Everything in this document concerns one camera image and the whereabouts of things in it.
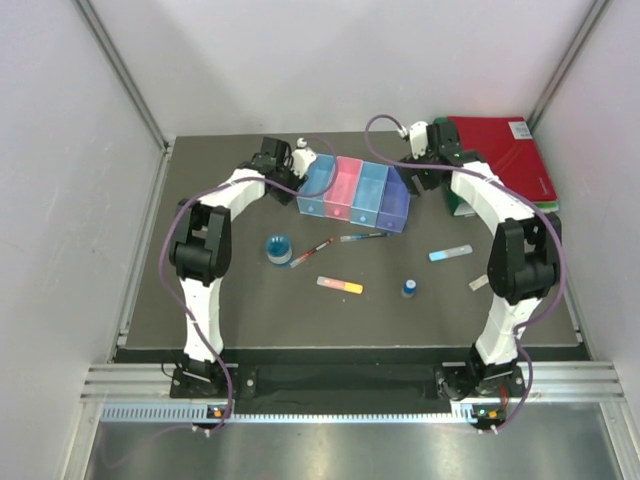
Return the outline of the blue round jar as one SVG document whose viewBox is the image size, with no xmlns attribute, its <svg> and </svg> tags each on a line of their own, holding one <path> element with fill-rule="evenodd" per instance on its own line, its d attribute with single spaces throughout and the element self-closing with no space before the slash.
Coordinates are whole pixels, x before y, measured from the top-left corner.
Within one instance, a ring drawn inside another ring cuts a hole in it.
<svg viewBox="0 0 640 480">
<path fill-rule="evenodd" d="M 288 265 L 292 258 L 292 243 L 286 235 L 272 235 L 265 243 L 268 260 L 276 266 Z"/>
</svg>

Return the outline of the blue end drawer bin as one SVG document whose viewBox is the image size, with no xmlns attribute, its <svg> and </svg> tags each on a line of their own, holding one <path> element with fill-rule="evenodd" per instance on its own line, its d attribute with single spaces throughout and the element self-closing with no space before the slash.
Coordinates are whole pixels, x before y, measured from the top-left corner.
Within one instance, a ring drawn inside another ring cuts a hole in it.
<svg viewBox="0 0 640 480">
<path fill-rule="evenodd" d="M 335 159 L 331 155 L 319 154 L 307 171 L 307 180 L 299 192 L 305 197 L 296 198 L 299 213 L 307 216 L 324 216 L 325 195 L 308 197 L 308 194 L 324 191 L 332 178 Z"/>
</svg>

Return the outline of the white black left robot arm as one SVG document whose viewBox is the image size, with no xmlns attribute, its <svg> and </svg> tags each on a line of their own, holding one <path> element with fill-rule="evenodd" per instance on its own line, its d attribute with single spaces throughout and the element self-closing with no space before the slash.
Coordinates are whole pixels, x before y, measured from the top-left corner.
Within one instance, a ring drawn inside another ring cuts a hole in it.
<svg viewBox="0 0 640 480">
<path fill-rule="evenodd" d="M 186 343 L 173 381 L 178 396 L 222 398 L 233 392 L 223 365 L 220 292 L 232 257 L 232 221 L 270 194 L 289 203 L 317 159 L 305 139 L 294 147 L 265 137 L 260 150 L 207 193 L 184 200 L 165 257 L 175 268 L 186 308 Z"/>
</svg>

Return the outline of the light blue drawer bin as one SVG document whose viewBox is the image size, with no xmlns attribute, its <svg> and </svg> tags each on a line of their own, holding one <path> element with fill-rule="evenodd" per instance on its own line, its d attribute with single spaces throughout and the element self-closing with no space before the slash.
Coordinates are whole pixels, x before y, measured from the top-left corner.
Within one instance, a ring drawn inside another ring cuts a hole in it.
<svg viewBox="0 0 640 480">
<path fill-rule="evenodd" d="M 364 162 L 351 205 L 350 222 L 374 227 L 382 202 L 389 167 Z"/>
</svg>

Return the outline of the purple plastic drawer bin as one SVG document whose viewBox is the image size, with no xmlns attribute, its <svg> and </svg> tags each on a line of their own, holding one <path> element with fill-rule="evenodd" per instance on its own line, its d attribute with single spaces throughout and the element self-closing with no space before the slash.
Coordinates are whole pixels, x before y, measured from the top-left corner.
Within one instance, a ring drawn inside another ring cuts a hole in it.
<svg viewBox="0 0 640 480">
<path fill-rule="evenodd" d="M 402 178 L 394 167 L 390 167 L 384 187 L 376 227 L 401 233 L 406 225 L 410 195 Z"/>
</svg>

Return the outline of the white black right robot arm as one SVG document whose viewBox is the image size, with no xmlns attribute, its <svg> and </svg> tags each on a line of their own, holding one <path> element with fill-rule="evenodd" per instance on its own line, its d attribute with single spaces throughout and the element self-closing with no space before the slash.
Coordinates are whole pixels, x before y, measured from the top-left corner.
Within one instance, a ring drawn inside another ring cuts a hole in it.
<svg viewBox="0 0 640 480">
<path fill-rule="evenodd" d="M 559 219 L 537 215 L 508 191 L 483 156 L 464 150 L 452 121 L 401 126 L 410 153 L 399 172 L 411 190 L 448 187 L 463 199 L 493 236 L 487 278 L 493 299 L 485 327 L 463 369 L 444 374 L 442 394 L 452 400 L 487 396 L 513 379 L 526 322 L 559 282 Z"/>
</svg>

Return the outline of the pink plastic drawer bin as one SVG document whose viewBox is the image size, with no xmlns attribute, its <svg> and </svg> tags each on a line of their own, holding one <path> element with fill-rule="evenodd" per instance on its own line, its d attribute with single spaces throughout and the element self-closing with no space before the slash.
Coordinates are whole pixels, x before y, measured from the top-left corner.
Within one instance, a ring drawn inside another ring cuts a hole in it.
<svg viewBox="0 0 640 480">
<path fill-rule="evenodd" d="M 324 213 L 326 217 L 349 221 L 351 206 L 359 182 L 363 161 L 339 156 L 337 176 L 333 186 L 325 194 Z"/>
</svg>

